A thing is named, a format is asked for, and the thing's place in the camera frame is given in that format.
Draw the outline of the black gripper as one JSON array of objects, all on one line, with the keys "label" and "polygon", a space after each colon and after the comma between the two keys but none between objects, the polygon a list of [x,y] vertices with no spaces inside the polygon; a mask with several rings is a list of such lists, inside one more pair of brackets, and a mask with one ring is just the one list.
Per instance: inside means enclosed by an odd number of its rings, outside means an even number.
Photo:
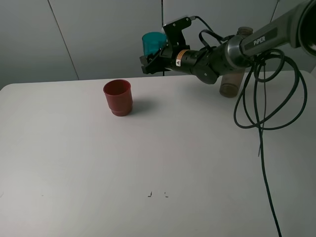
[{"label": "black gripper", "polygon": [[155,74],[166,71],[176,71],[196,76],[205,84],[214,84],[219,78],[209,62],[209,55],[215,47],[201,50],[179,49],[171,50],[165,46],[155,54],[140,56],[142,72],[144,74]]}]

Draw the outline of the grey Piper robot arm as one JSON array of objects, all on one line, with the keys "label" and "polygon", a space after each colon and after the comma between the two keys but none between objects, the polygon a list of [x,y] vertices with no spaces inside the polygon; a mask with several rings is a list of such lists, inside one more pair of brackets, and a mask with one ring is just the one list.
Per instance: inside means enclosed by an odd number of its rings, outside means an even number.
[{"label": "grey Piper robot arm", "polygon": [[196,16],[183,17],[164,25],[167,41],[154,53],[140,57],[144,74],[178,71],[196,76],[206,84],[214,84],[219,76],[250,67],[257,55],[267,55],[274,48],[290,44],[302,47],[309,55],[316,54],[316,2],[308,0],[249,36],[222,37],[210,29],[205,33],[221,44],[210,46],[199,36],[204,47],[191,50],[182,30],[191,26]]}]

